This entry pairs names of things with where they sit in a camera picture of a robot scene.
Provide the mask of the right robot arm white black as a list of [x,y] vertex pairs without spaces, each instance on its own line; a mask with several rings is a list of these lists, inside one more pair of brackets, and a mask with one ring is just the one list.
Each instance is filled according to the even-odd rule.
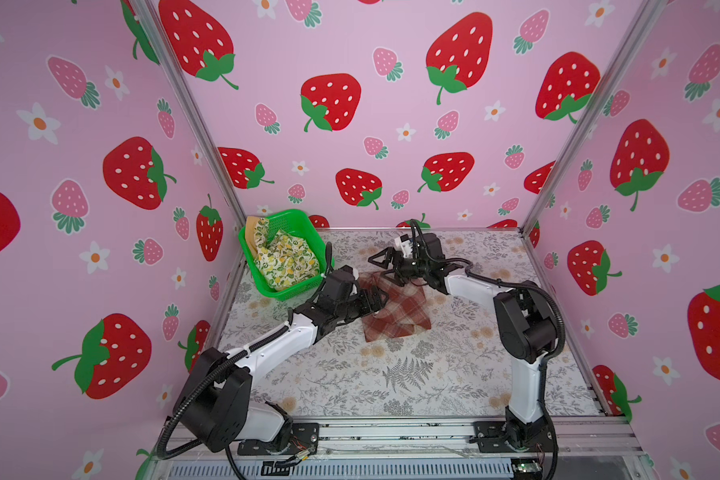
[[368,262],[402,287],[415,280],[445,295],[494,310],[499,339],[511,356],[512,391],[498,439],[515,451],[558,451],[557,435],[546,406],[548,362],[560,355],[566,332],[552,296],[532,281],[509,282],[474,271],[464,258],[443,253],[439,237],[408,222],[410,232],[370,256]]

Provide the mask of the tan cloth in basket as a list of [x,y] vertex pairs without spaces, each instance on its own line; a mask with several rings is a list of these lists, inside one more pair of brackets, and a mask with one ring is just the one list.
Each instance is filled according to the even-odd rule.
[[258,247],[256,240],[256,229],[260,223],[261,218],[256,216],[249,216],[246,219],[246,225],[244,230],[245,244],[248,247],[251,255],[256,258],[258,256]]

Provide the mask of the yellow lemon print skirt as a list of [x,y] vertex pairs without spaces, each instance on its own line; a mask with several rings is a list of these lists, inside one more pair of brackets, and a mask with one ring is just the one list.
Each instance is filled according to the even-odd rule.
[[270,221],[261,218],[256,229],[258,256],[254,264],[266,284],[280,292],[319,274],[319,261],[308,243],[283,230],[277,230],[272,238]]

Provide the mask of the aluminium corner post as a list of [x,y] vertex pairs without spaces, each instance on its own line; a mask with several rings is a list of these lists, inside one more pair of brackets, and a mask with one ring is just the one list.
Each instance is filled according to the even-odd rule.
[[596,87],[592,99],[588,102],[584,113],[578,119],[577,125],[561,149],[541,194],[533,204],[525,222],[519,228],[523,240],[530,238],[532,227],[540,219],[552,195],[564,180],[571,163],[586,142],[587,134],[597,123],[609,95],[627,73],[630,64],[639,53],[665,8],[665,1],[649,0],[641,2],[640,8],[636,11],[605,72],[602,74],[601,81]]
[[152,1],[145,0],[133,1],[133,7],[140,17],[142,28],[158,56],[160,64],[190,125],[192,133],[203,151],[225,202],[234,214],[236,225],[238,228],[241,228],[244,225],[246,215],[234,192],[232,181],[213,142],[206,122],[202,118],[197,102],[188,88],[184,78],[184,72],[174,57],[165,29],[160,24],[157,7]]

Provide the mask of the red plaid skirt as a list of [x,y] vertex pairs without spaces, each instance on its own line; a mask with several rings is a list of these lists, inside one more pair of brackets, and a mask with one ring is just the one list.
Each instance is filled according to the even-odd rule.
[[362,319],[367,343],[408,337],[432,328],[422,286],[409,283],[400,287],[382,277],[380,273],[361,274],[359,284],[363,288],[376,286],[389,296],[383,309]]

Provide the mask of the right aluminium corner post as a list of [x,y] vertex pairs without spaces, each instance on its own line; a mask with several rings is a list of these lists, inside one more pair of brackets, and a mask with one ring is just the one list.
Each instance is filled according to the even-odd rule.
[[584,113],[578,119],[577,125],[561,149],[541,194],[533,204],[525,222],[519,228],[523,240],[530,238],[532,227],[540,219],[552,195],[564,180],[571,163],[586,142],[587,134],[597,123],[609,95],[627,73],[630,64],[639,53],[665,8],[665,1],[649,0],[641,2],[640,8],[636,11],[605,72],[602,74],[601,81],[596,87],[592,99],[588,102]]

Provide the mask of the left aluminium corner post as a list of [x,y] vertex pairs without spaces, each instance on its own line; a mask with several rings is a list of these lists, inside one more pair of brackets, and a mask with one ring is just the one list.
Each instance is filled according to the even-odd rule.
[[225,202],[234,214],[236,225],[238,228],[241,228],[244,225],[246,215],[234,192],[232,181],[213,142],[206,122],[202,118],[197,102],[188,88],[184,78],[184,72],[174,57],[165,29],[160,24],[157,7],[152,1],[145,0],[133,1],[133,7],[140,17],[142,28],[158,56],[160,64],[190,125],[192,133],[203,151]]

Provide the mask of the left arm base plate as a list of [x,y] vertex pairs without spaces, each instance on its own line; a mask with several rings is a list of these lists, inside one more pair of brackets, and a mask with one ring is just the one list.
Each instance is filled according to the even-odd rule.
[[238,456],[297,455],[314,453],[319,442],[319,423],[286,423],[272,441],[243,440],[238,444]]

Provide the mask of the aluminium mounting rail frame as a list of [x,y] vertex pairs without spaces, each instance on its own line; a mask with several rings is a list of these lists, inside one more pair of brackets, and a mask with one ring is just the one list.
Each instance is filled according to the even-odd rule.
[[155,460],[148,479],[512,479],[511,460],[531,459],[543,479],[656,479],[658,473],[626,420],[554,418],[558,451],[481,453],[473,424],[497,417],[300,417],[319,423],[317,450],[295,466],[283,455],[233,457],[204,447]]

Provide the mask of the green circuit board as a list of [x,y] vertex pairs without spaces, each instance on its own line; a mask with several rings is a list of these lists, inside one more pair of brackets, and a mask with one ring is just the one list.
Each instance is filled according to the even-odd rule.
[[535,460],[512,459],[511,460],[513,480],[542,480],[543,467]]

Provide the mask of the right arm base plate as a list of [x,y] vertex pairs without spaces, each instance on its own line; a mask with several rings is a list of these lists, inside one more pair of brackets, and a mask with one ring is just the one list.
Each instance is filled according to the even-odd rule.
[[473,436],[481,453],[552,453],[556,437],[543,420],[530,424],[522,422],[478,421],[473,424]]

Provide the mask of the green plastic basket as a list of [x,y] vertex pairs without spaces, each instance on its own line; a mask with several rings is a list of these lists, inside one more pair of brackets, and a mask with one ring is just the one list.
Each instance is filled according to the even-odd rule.
[[319,274],[309,280],[298,283],[280,292],[271,289],[266,284],[264,277],[256,268],[253,256],[245,244],[244,226],[238,234],[238,240],[258,292],[265,297],[278,301],[285,301],[317,288],[323,278],[323,275],[326,273],[327,268],[330,266],[330,261],[326,258],[326,242],[321,238],[307,214],[298,209],[290,209],[272,214],[268,217],[260,218],[266,218],[270,221],[269,238],[272,238],[277,230],[283,230],[290,235],[303,238],[308,243],[309,248],[316,255],[319,261]]

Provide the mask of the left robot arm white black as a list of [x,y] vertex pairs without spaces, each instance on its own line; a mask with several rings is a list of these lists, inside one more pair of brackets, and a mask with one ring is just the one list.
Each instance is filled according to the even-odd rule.
[[217,453],[234,442],[257,442],[274,453],[287,450],[293,419],[272,402],[253,401],[254,385],[337,327],[381,311],[388,300],[376,286],[361,287],[353,267],[329,266],[316,291],[289,310],[280,326],[242,347],[205,350],[161,430],[156,458],[172,459],[198,446]]

